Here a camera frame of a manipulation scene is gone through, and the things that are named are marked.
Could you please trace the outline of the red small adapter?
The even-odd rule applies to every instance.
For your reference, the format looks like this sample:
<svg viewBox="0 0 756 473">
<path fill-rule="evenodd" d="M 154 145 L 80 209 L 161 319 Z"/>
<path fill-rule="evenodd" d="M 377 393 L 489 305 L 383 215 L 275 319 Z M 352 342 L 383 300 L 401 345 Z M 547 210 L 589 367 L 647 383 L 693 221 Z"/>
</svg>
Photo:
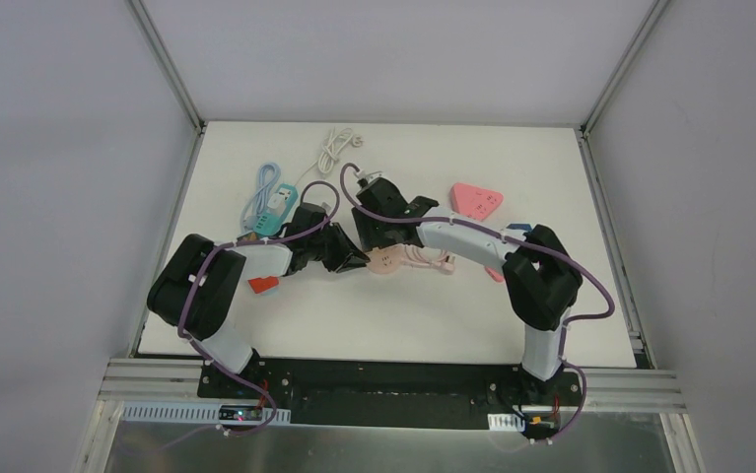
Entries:
<svg viewBox="0 0 756 473">
<path fill-rule="evenodd" d="M 279 286 L 280 281 L 278 277 L 271 276 L 249 279 L 247 283 L 255 294 L 262 295 L 275 290 Z"/>
</svg>

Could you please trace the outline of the pink triangular power strip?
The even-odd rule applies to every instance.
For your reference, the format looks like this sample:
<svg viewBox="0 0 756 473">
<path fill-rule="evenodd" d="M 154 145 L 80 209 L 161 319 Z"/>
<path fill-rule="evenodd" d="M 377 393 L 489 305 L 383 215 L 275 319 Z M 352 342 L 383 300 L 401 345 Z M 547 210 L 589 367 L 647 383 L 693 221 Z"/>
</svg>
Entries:
<svg viewBox="0 0 756 473">
<path fill-rule="evenodd" d="M 449 192 L 452 210 L 477 221 L 489 218 L 504 202 L 502 193 L 457 182 Z"/>
</svg>

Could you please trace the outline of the blue cube plug adapter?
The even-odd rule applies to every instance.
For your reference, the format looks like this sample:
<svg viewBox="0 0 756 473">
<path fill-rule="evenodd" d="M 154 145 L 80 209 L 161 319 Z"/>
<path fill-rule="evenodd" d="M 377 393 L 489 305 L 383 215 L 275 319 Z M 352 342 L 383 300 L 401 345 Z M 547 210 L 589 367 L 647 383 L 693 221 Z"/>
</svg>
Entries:
<svg viewBox="0 0 756 473">
<path fill-rule="evenodd" d="M 530 232 L 533 229 L 533 226 L 525 223 L 512 223 L 507 225 L 507 229 L 520 232 Z"/>
</svg>

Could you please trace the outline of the pale pink round socket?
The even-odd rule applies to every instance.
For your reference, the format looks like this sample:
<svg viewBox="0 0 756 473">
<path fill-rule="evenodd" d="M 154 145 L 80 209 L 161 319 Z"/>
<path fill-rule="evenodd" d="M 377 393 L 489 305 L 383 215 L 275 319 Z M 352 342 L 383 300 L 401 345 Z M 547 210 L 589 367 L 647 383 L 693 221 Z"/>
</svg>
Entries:
<svg viewBox="0 0 756 473">
<path fill-rule="evenodd" d="M 370 259 L 367 269 L 374 274 L 388 275 L 403 265 L 404 250 L 400 245 L 373 248 L 367 255 Z"/>
</svg>

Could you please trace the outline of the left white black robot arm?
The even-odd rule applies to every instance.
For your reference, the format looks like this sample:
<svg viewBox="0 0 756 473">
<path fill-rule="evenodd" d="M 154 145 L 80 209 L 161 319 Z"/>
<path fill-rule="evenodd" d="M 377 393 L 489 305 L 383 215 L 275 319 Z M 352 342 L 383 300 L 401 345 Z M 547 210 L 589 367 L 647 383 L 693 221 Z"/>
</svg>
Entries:
<svg viewBox="0 0 756 473">
<path fill-rule="evenodd" d="M 303 203 L 275 237 L 218 245 L 187 235 L 153 283 L 146 306 L 225 368 L 227 390 L 248 398 L 259 388 L 260 372 L 248 364 L 255 350 L 227 322 L 237 287 L 292 276 L 315 261 L 330 273 L 342 273 L 366 267 L 370 258 L 330 221 L 326 209 Z"/>
</svg>

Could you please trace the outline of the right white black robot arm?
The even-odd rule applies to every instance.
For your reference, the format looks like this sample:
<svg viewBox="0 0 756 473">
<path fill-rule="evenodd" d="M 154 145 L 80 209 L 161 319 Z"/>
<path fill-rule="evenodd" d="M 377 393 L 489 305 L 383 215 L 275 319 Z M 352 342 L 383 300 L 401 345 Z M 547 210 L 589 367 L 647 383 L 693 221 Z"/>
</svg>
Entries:
<svg viewBox="0 0 756 473">
<path fill-rule="evenodd" d="M 418 196 L 406 200 L 385 177 L 361 177 L 352 210 L 362 244 L 386 248 L 396 244 L 445 251 L 498 272 L 509 301 L 523 322 L 524 352 L 520 394 L 534 404 L 558 391 L 562 321 L 583 284 L 554 232 L 544 226 L 518 236 L 497 232 Z"/>
</svg>

